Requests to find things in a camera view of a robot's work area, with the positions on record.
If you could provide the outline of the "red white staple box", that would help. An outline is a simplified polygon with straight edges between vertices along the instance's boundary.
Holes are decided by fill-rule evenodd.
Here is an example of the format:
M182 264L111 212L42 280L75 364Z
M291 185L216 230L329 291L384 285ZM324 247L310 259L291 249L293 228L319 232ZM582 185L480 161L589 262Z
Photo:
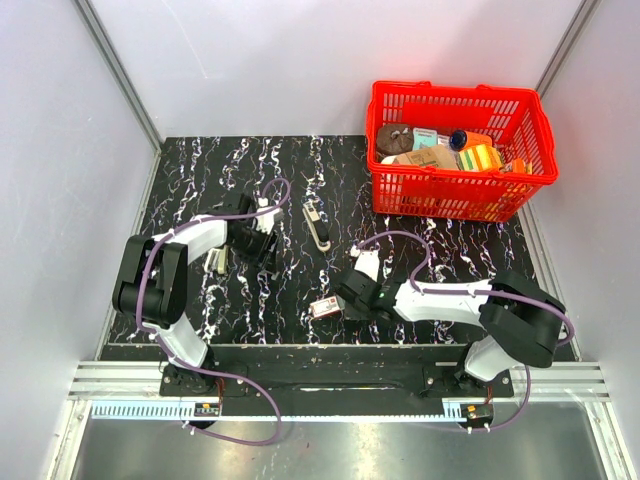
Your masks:
M345 302L336 295L316 300L310 304L310 315L313 319L320 319L342 312Z

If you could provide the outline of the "cream white stapler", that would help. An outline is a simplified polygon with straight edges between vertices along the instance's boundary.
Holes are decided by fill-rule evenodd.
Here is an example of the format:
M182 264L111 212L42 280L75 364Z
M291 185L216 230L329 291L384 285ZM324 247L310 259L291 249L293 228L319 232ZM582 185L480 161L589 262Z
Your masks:
M228 270L229 248L227 246L212 248L208 251L204 271L206 273L217 273L226 275Z

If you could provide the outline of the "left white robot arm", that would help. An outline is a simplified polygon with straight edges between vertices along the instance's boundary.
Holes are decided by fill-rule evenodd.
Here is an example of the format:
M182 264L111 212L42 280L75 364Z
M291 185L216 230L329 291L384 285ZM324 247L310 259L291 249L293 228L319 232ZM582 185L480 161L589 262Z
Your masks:
M267 199L239 194L167 233L126 242L113 308L155 336L169 362L184 369L182 384L195 395L211 392L217 373L213 353L186 314L189 266L213 249L229 249L258 272L274 274L282 217L282 208Z

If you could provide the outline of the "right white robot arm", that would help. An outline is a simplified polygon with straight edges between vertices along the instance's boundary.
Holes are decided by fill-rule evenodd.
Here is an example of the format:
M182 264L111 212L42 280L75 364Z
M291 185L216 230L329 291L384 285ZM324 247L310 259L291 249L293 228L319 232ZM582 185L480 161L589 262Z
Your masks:
M499 374L521 364L548 368L560 343L565 307L536 284L502 272L468 284L428 284L409 278L381 284L351 269L336 287L353 313L376 321L446 321L484 330L454 368L434 380L452 393L476 396Z

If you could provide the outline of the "brown cardboard package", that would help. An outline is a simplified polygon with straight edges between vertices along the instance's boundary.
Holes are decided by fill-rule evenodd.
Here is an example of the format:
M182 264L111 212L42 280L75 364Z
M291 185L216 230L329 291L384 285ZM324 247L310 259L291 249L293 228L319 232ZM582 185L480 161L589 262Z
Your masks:
M436 145L424 149L413 150L399 155L385 157L382 165L404 165L433 167L444 170L460 169L460 160L457 152L443 145Z

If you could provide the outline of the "red plastic shopping basket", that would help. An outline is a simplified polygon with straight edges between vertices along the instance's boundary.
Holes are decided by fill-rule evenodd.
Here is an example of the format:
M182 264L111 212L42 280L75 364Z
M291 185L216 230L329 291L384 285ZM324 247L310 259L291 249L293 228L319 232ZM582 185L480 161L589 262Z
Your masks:
M558 177L531 89L377 81L366 137L376 213L505 222Z

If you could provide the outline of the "teal white small box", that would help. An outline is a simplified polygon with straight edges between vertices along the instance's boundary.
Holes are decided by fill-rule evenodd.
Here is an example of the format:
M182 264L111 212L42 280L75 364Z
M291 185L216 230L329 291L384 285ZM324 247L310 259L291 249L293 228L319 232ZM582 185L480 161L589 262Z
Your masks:
M413 149L421 150L434 147L438 144L438 132L426 128L413 129Z

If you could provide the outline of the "orange bottle blue cap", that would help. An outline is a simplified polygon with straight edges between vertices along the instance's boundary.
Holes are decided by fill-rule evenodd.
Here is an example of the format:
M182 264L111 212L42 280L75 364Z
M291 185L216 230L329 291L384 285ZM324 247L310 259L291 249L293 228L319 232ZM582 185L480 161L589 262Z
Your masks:
M454 151L461 152L480 145L492 146L493 139L488 135L463 129L455 130L449 137L449 146Z

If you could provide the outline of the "small orange packet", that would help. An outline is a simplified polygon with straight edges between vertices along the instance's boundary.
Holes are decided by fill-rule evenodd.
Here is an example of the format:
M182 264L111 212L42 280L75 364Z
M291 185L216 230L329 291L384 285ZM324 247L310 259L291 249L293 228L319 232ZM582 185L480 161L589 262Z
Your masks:
M529 162L525 161L522 158L515 158L510 161L507 161L502 167L501 171L503 173L514 173L514 174L531 174L532 167Z

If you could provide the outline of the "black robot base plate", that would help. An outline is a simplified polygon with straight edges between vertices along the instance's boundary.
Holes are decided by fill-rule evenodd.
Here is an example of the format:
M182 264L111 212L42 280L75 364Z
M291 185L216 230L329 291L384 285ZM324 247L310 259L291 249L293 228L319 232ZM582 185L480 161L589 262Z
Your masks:
M489 384L456 382L461 346L216 346L210 369L223 382L166 365L165 397L204 399L219 394L222 413L269 416L272 407L249 386L255 381L275 400L283 417L444 415L444 400L511 399L510 374Z

